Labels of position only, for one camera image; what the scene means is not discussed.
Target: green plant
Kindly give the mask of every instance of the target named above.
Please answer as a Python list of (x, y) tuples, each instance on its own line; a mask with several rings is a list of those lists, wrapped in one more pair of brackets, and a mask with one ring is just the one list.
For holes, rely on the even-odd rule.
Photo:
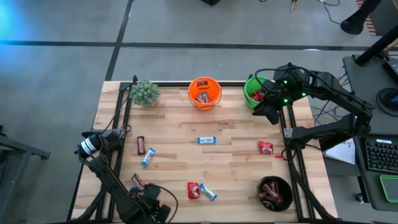
[(148, 80), (133, 85), (130, 91), (130, 98), (133, 103), (145, 107), (153, 106), (159, 95), (159, 87)]

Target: orange bucket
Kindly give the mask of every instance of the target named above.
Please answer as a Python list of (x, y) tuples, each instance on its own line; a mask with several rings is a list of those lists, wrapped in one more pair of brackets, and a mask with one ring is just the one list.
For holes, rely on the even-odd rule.
[[(197, 101), (198, 95), (207, 92), (209, 96), (209, 103), (200, 103)], [(199, 77), (189, 84), (188, 96), (191, 103), (199, 110), (210, 110), (221, 100), (221, 86), (210, 77)]]

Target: paper sheet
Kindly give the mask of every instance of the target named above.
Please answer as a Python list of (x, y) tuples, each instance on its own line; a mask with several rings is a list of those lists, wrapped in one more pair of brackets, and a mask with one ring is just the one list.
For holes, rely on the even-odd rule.
[(355, 165), (355, 145), (349, 139), (326, 151), (325, 156)]

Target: keyboard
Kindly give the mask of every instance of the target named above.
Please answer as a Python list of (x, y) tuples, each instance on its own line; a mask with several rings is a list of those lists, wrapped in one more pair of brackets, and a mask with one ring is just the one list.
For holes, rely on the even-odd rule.
[(380, 139), (366, 139), (368, 169), (398, 174), (398, 144)]

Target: black bowl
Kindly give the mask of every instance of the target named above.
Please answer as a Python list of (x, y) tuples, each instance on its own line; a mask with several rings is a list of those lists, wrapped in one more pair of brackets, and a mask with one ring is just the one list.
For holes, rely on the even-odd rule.
[[(259, 193), (263, 192), (262, 186), (264, 184), (271, 184), (276, 182), (278, 184), (279, 193), (282, 195), (284, 201), (280, 205), (276, 205), (274, 203), (264, 202), (260, 199)], [(264, 177), (260, 180), (257, 185), (257, 199), (260, 204), (266, 207), (268, 210), (273, 212), (283, 212), (286, 211), (293, 202), (293, 193), (290, 185), (282, 178), (276, 176)]]

